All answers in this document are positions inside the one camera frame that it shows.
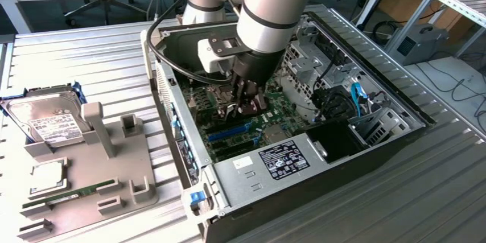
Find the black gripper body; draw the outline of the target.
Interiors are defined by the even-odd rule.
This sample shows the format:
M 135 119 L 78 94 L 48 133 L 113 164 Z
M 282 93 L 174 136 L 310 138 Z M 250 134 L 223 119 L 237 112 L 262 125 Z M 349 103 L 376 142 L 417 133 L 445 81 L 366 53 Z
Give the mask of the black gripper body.
M 285 50 L 273 53 L 250 51 L 237 54 L 231 83 L 237 84 L 241 80 L 245 80 L 262 87 L 277 70 L 283 54 Z

